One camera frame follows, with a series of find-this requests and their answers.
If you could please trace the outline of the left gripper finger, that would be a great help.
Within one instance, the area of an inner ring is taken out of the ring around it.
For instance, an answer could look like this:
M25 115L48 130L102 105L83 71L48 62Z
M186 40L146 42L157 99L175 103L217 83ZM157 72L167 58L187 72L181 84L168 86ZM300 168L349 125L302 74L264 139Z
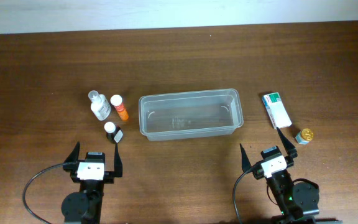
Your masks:
M77 142L74 149L67 157L67 162L76 162L78 160L79 153L80 153L80 142Z
M122 161L119 155L118 144L115 144L115 148L114 148L114 171L122 172Z

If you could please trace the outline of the white spray bottle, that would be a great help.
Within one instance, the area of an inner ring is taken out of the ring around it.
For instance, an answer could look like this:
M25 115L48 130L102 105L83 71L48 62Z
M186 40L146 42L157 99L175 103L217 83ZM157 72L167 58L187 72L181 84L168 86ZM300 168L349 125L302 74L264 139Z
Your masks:
M99 94L96 90L88 93L91 100L91 110L98 120L104 121L111 113L111 105L104 94Z

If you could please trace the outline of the orange tablet tube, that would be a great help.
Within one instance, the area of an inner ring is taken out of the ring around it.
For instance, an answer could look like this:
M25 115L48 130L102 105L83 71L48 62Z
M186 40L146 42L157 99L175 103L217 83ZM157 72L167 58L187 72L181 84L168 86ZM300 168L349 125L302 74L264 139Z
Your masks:
M129 115L128 115L127 110L124 106L122 96L121 95L113 95L110 98L110 102L113 105L113 107L116 109L119 117L123 121L127 121L129 119Z

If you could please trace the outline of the dark bottle white cap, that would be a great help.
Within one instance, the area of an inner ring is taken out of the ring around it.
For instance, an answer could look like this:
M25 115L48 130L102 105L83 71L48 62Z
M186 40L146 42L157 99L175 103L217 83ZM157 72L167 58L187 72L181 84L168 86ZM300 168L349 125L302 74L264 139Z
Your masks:
M107 139L114 144L118 144L124 137L122 129L113 122L105 123L104 130L106 132Z

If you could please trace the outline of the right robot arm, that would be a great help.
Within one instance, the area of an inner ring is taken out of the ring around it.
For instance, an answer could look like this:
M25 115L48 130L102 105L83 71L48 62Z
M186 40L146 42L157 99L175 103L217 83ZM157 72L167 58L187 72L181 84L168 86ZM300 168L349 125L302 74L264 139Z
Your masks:
M335 218L316 218L319 214L319 185L308 179L291 178L288 168L294 165L294 158L298 156L297 150L280 129L277 129L277 133L287 152L286 156L281 153L278 146L273 146L262 151L262 160L252 165L244 147L240 146L243 173L236 180L232 190L232 201L239 222L242 220L236 205L237 185L245 175L252 174L257 180L266 180L267 194L272 194L269 199L281 211L280 215L271 218L271 223L342 223L342 220Z

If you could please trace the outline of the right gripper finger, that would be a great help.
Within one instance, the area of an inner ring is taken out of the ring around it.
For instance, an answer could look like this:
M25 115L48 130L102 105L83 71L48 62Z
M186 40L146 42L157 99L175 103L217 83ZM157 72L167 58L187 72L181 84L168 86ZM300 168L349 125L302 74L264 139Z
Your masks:
M287 154L296 154L296 147L284 136L279 128L276 128L276 130Z
M240 150L241 150L242 171L243 173L249 173L252 171L252 165L242 144L240 144Z

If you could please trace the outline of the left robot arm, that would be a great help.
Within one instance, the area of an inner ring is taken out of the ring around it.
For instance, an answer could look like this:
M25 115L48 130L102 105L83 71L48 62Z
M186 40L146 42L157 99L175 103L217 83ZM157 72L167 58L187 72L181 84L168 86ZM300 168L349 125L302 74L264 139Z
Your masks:
M65 159L63 170L70 174L80 189L65 197L61 211L65 223L99 223L104 197L104 186L113 184L123 175L123 164L118 145L114 145L114 170L107 171L106 155L103 152L87 152L85 159L79 159L80 143L77 143Z

